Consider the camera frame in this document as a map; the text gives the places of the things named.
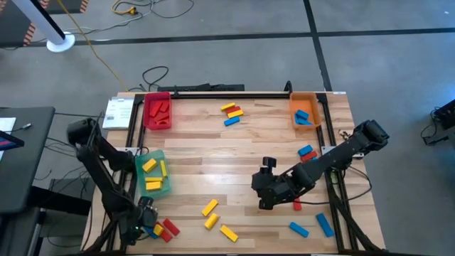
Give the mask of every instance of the yellow cable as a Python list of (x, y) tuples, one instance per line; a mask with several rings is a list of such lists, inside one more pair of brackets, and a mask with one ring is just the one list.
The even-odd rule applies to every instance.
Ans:
[(95, 57), (100, 60), (103, 64), (105, 64), (106, 68), (115, 76), (115, 78), (120, 82), (120, 85), (123, 86), (123, 88), (125, 89), (125, 92), (128, 91), (128, 87), (125, 85), (125, 83), (123, 82), (122, 79), (119, 78), (119, 76), (111, 69), (111, 67), (106, 64), (106, 62), (101, 59), (97, 52), (95, 52), (95, 49), (93, 48), (92, 44), (90, 43), (90, 40), (88, 40), (87, 36), (84, 34), (84, 32), (82, 31), (82, 29), (80, 29), (79, 25), (77, 24), (77, 22), (73, 19), (73, 17), (71, 16), (70, 12), (66, 9), (66, 7), (62, 4), (62, 1), (61, 0), (57, 0), (58, 4), (60, 4), (60, 6), (62, 7), (62, 9), (65, 11), (65, 13), (71, 18), (71, 21), (73, 21), (73, 23), (76, 25), (77, 29), (79, 30), (79, 32), (84, 36), (85, 40), (87, 41), (87, 44), (90, 46), (90, 49), (92, 49), (92, 52), (93, 54), (95, 54)]

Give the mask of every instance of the black table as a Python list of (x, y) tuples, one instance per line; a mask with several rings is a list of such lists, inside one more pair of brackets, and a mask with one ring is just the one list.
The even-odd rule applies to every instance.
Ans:
[(39, 208), (87, 215), (90, 202), (32, 186), (55, 109), (53, 107), (0, 109), (0, 117), (15, 117), (12, 132), (21, 148), (4, 152), (0, 161), (0, 255), (26, 255), (35, 231)]

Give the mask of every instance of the desk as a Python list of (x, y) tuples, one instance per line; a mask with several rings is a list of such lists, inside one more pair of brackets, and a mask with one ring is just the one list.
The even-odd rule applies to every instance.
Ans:
[[(343, 139), (338, 130), (352, 130), (353, 118), (345, 94), (327, 93), (336, 141)], [(220, 106), (229, 102), (239, 105), (245, 115), (238, 124), (225, 127), (225, 113)], [(292, 128), (289, 100), (285, 99), (211, 99), (173, 100), (172, 128), (149, 131), (144, 135), (144, 146), (151, 151), (163, 149), (168, 159), (173, 182), (172, 193), (156, 200), (159, 220), (171, 219), (181, 233), (165, 243), (147, 238), (129, 246), (127, 253), (311, 253), (337, 252), (335, 238), (325, 238), (315, 215), (324, 213), (331, 222), (328, 205), (303, 205), (302, 211), (294, 211), (291, 204), (276, 206), (274, 210), (259, 210), (258, 198), (250, 188), (251, 175), (258, 172), (263, 156), (277, 158), (274, 171), (282, 172), (299, 161), (297, 150), (310, 144), (317, 152), (316, 133), (297, 132)], [(137, 144), (142, 107), (138, 112), (133, 145)], [(328, 134), (323, 120), (323, 134)], [(114, 146), (124, 146), (126, 131), (111, 131), (107, 140)], [(353, 166), (364, 171), (362, 161)], [(347, 171), (345, 179), (348, 196), (356, 196), (368, 188), (368, 182), (357, 174)], [(206, 218), (203, 207), (211, 200), (220, 203), (214, 210), (221, 218), (215, 227), (204, 228)], [(301, 197), (305, 201), (327, 201), (326, 183), (322, 178), (316, 187)], [(384, 247), (382, 233), (371, 193), (350, 202), (354, 219), (365, 234), (379, 247)], [(93, 225), (90, 245), (100, 234), (104, 209), (100, 192), (93, 197)], [(344, 244), (348, 245), (346, 225), (340, 216)], [(302, 238), (288, 228), (291, 221), (304, 226), (308, 238)], [(90, 222), (87, 222), (85, 238)], [(236, 243), (228, 240), (220, 231), (226, 224), (239, 235)], [(118, 234), (114, 249), (119, 248)]]

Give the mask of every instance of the plastic bin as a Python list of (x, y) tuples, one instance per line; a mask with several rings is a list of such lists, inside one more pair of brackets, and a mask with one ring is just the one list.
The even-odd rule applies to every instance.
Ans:
[[(318, 99), (314, 92), (293, 92), (289, 98), (289, 109), (291, 110), (291, 120), (294, 129), (315, 129), (321, 125), (319, 115)], [(309, 114), (308, 121), (312, 124), (297, 124), (294, 114), (297, 110), (305, 111)]]
[[(160, 121), (156, 121), (156, 116), (151, 116), (151, 111), (153, 110), (155, 104), (160, 104), (160, 102), (169, 104), (166, 111), (159, 110), (158, 114), (168, 113), (168, 118)], [(144, 99), (144, 126), (150, 130), (158, 129), (169, 129), (172, 125), (172, 104), (171, 104), (171, 94), (169, 92), (153, 92), (147, 93)]]
[[(155, 159), (158, 163), (155, 168), (153, 168), (150, 172), (146, 173), (142, 166), (150, 159)], [(163, 177), (163, 173), (161, 171), (161, 164), (160, 160), (164, 160), (164, 165), (166, 166), (166, 170), (168, 172), (167, 177)], [(136, 172), (137, 172), (137, 185), (139, 187), (139, 191), (141, 192), (141, 196), (150, 196), (152, 198), (158, 198), (160, 196), (165, 196), (171, 192), (171, 172), (169, 171), (168, 162), (166, 157), (164, 157), (164, 152), (162, 150), (156, 150), (150, 152), (148, 154), (143, 154), (141, 156), (136, 157)], [(158, 191), (148, 191), (145, 189), (145, 178), (146, 177), (163, 177), (163, 187)]]

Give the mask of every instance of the yellow block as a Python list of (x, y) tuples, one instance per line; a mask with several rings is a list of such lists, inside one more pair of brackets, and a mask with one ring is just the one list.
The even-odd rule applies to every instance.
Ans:
[(209, 219), (205, 222), (204, 226), (208, 230), (211, 230), (219, 218), (220, 218), (220, 216), (216, 215), (216, 213), (212, 213), (212, 215), (209, 217)]
[(211, 202), (202, 210), (202, 215), (207, 217), (207, 215), (214, 209), (214, 207), (218, 204), (218, 201), (215, 199), (212, 199)]
[(229, 239), (231, 239), (233, 242), (237, 241), (237, 239), (239, 238), (238, 235), (236, 235), (232, 230), (230, 230), (228, 227), (226, 227), (225, 225), (222, 225), (221, 226), (221, 229), (220, 231), (225, 234), (225, 236), (227, 236)]
[(146, 190), (157, 190), (157, 189), (161, 189), (162, 186), (163, 186), (163, 183), (161, 181), (147, 182), (145, 184), (145, 189)]
[(161, 165), (161, 171), (163, 172), (163, 177), (167, 177), (168, 171), (166, 170), (166, 165), (164, 164), (164, 160), (161, 160), (159, 163)]
[(239, 117), (241, 115), (243, 115), (243, 111), (242, 110), (237, 110), (235, 112), (227, 114), (227, 117), (233, 118), (233, 117)]
[(155, 228), (154, 228), (155, 235), (161, 235), (163, 230), (164, 230), (164, 228), (161, 227), (161, 225), (155, 224)]
[(229, 104), (227, 104), (227, 105), (222, 106), (222, 107), (221, 107), (221, 111), (225, 111), (225, 110), (227, 110), (228, 108), (234, 107), (234, 106), (235, 106), (235, 103), (234, 103), (234, 102), (231, 102), (231, 103), (229, 103)]
[(156, 166), (156, 161), (155, 159), (150, 159), (148, 162), (146, 162), (142, 168), (145, 172), (150, 172), (153, 168)]
[(145, 182), (152, 182), (152, 181), (163, 181), (161, 177), (145, 177)]

